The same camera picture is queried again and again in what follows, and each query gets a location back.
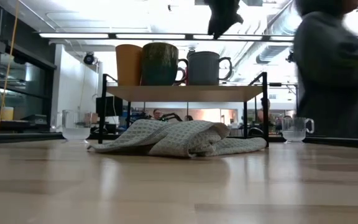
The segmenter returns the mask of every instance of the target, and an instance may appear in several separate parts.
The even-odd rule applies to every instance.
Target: ceiling
[[[39,32],[147,32],[205,34],[210,10],[197,0],[20,0],[19,18]],[[0,0],[14,12],[16,0]],[[301,19],[291,0],[243,0],[238,13],[243,24],[232,26],[226,34],[293,35]],[[345,25],[358,34],[358,12],[346,17]],[[148,40],[71,40],[67,49],[114,51],[119,44],[143,46]],[[233,82],[250,82],[257,73],[268,70],[272,80],[295,82],[288,71],[288,44],[266,42],[169,41],[184,58],[189,48],[209,50],[231,57],[235,65]]]

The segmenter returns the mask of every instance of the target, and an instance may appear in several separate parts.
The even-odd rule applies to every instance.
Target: white ceiling
[[[264,1],[263,7],[249,7],[241,1],[238,13],[244,18],[244,23],[232,26],[227,34],[261,34],[267,26],[268,19],[278,13],[289,0]],[[194,0],[21,0],[21,2],[31,10],[21,5],[19,18],[40,32],[205,34],[211,14],[208,6],[194,6]],[[14,12],[15,4],[16,0],[0,0],[0,5],[11,13]],[[172,5],[171,12],[168,11],[168,4]],[[299,18],[294,20],[294,23],[299,22]],[[358,12],[352,12],[347,16],[346,26],[358,34]],[[71,44],[75,49],[81,50],[95,45],[99,49],[103,46],[110,49],[107,47],[119,44],[143,46],[148,42],[150,41],[79,40],[72,41]],[[244,42],[171,41],[170,43],[179,48],[180,58],[186,56],[190,47],[195,47],[197,51],[209,50],[221,56],[231,57],[234,63],[240,60],[247,48],[251,46],[251,43]],[[274,63],[271,63],[272,68],[275,69],[250,62],[246,71],[241,71],[241,75],[252,78],[256,71],[269,68],[272,73],[276,71],[277,79],[293,81],[295,78],[293,72],[290,73],[291,75],[277,72],[286,69],[288,63],[284,59],[287,53],[276,56]]]

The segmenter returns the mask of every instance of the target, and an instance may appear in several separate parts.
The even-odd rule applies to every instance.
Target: yellow cord
[[[15,24],[13,26],[13,34],[12,34],[12,43],[11,43],[11,52],[9,53],[9,62],[7,65],[7,70],[6,70],[6,76],[5,76],[5,85],[4,85],[4,92],[2,93],[2,103],[1,103],[1,111],[2,111],[2,107],[5,105],[5,95],[6,95],[6,87],[7,87],[7,78],[9,76],[9,72],[11,70],[11,58],[12,58],[12,54],[13,54],[13,46],[15,45],[15,36],[16,36],[16,27],[17,27],[17,16],[19,14],[19,6],[20,6],[20,2],[19,0],[16,1],[16,12],[15,12]]]

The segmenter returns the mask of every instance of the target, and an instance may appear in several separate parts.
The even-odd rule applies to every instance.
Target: orange mug
[[[118,45],[116,55],[118,86],[139,86],[142,77],[142,47]]]

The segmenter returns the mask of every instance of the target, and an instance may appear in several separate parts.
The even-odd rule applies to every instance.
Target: green mug
[[[141,85],[147,86],[172,86],[174,83],[183,82],[185,72],[178,69],[179,62],[186,59],[178,59],[179,50],[172,44],[149,43],[143,46],[142,51],[142,79]],[[182,80],[175,81],[178,71],[183,73]]]

